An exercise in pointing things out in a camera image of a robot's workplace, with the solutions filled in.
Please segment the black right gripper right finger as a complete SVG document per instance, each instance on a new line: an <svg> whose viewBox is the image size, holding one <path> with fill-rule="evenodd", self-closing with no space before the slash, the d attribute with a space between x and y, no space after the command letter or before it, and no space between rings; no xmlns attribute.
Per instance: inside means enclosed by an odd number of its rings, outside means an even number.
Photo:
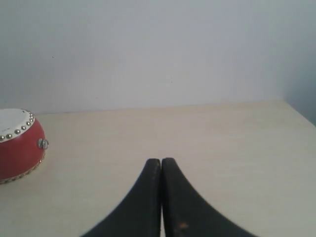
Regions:
<svg viewBox="0 0 316 237"><path fill-rule="evenodd" d="M173 158L161 163L162 212L167 237L253 237L213 208Z"/></svg>

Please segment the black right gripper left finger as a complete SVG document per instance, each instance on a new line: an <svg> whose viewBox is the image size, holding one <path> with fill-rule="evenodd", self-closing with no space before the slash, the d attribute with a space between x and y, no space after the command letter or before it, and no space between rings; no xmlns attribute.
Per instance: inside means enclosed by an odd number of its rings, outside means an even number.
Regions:
<svg viewBox="0 0 316 237"><path fill-rule="evenodd" d="M150 158L119 205L85 237L159 237L160 160Z"/></svg>

